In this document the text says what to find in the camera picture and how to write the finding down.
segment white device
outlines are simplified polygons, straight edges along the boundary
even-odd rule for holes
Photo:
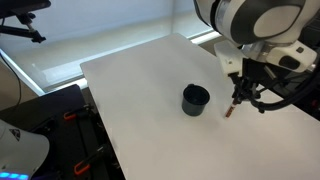
[[[28,180],[49,152],[49,141],[0,119],[0,179]]]
[[[320,8],[319,0],[194,2],[199,18],[230,41],[244,45],[242,53],[250,59],[295,72],[307,70],[316,60],[316,52],[297,39],[303,27],[317,14]],[[219,51],[221,46],[224,45],[216,45],[215,50]],[[224,52],[217,53],[217,56],[220,59],[225,58]],[[226,73],[230,68],[222,66]]]

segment white table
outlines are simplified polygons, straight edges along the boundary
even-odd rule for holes
[[[180,35],[81,67],[127,180],[320,179],[319,122],[294,106],[262,115],[248,103],[224,119],[231,80]],[[211,95],[198,117],[181,109],[189,83]]]

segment window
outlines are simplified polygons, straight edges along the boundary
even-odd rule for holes
[[[83,77],[79,64],[143,42],[211,30],[192,0],[51,0],[33,12],[33,27],[47,38],[0,36],[0,48],[44,92]],[[15,17],[5,25],[23,27]]]

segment black cup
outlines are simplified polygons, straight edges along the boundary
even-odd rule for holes
[[[189,84],[183,91],[182,109],[189,116],[199,116],[210,100],[209,92],[194,84]]]

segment wall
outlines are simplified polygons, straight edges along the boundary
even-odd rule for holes
[[[34,99],[37,95],[21,82],[22,101]],[[16,77],[0,62],[0,110],[16,105],[19,98],[19,86]]]

